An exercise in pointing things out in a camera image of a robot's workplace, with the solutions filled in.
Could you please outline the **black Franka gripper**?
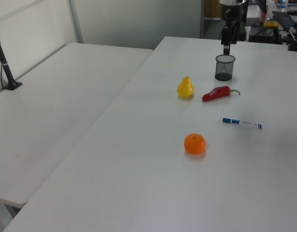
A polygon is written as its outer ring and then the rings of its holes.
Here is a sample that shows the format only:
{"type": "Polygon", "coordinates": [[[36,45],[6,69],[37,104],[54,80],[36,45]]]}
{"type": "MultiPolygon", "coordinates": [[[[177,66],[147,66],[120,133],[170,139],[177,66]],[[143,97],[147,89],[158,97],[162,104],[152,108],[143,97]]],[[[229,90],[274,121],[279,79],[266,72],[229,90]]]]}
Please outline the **black Franka gripper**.
{"type": "Polygon", "coordinates": [[[226,27],[222,28],[221,44],[223,45],[223,54],[230,54],[230,43],[237,43],[237,29],[238,22],[246,22],[247,18],[247,3],[240,3],[239,5],[225,5],[221,4],[222,19],[225,21],[226,27]]]}

